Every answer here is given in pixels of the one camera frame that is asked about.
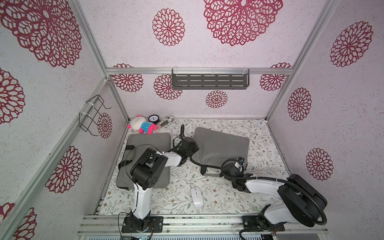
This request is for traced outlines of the grey laptop bag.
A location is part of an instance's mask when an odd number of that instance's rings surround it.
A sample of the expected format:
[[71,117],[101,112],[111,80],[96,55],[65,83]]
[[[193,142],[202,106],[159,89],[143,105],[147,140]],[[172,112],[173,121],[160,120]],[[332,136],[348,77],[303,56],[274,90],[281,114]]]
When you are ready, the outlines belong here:
[[244,159],[244,168],[248,167],[250,139],[198,127],[194,140],[199,150],[190,157],[190,161],[201,167],[204,175],[207,168],[219,169],[224,161]]
[[133,134],[119,163],[116,185],[120,189],[134,190],[142,186],[165,189],[170,183],[170,167],[166,167],[167,158],[163,156],[171,148],[171,135]]

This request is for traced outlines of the white computer mouse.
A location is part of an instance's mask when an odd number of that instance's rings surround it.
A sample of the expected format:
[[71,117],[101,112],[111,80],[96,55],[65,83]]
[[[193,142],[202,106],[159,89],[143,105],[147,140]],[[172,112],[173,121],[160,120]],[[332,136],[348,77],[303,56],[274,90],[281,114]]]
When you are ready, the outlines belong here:
[[191,188],[191,196],[195,208],[199,209],[204,206],[204,198],[199,187]]

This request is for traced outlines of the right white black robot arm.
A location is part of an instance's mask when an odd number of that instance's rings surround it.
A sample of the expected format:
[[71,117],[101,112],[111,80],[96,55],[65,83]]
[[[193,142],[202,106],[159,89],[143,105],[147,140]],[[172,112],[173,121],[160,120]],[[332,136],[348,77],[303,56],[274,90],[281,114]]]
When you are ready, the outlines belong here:
[[280,197],[282,202],[266,205],[257,215],[243,216],[241,239],[244,239],[244,233],[283,231],[284,225],[290,222],[309,228],[327,224],[326,198],[301,176],[292,174],[286,179],[260,177],[247,174],[245,169],[243,158],[228,159],[221,165],[221,175],[240,192],[272,195]]

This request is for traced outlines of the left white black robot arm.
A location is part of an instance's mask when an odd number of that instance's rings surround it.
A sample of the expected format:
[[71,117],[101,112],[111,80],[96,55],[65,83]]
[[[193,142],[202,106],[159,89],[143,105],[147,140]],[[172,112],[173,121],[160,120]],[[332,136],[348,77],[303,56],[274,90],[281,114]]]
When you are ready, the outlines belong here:
[[134,184],[135,198],[130,213],[124,213],[120,233],[160,233],[163,217],[151,217],[152,188],[166,167],[180,167],[199,150],[194,139],[185,136],[185,125],[181,125],[180,142],[167,152],[159,151],[151,144],[135,162],[127,176]]

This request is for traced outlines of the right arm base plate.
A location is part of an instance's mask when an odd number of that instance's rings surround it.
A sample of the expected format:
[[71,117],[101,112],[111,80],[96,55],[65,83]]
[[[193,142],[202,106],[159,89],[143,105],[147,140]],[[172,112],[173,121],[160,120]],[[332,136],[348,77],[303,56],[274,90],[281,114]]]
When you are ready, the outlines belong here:
[[271,224],[265,217],[256,215],[242,216],[245,232],[279,232],[285,230],[285,223]]

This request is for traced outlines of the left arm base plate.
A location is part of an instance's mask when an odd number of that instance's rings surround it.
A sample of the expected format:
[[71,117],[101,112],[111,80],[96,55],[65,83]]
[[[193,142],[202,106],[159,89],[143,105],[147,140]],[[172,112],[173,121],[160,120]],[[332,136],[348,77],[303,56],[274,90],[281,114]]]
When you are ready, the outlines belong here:
[[125,217],[122,233],[161,233],[164,217],[147,216],[143,220],[135,216]]

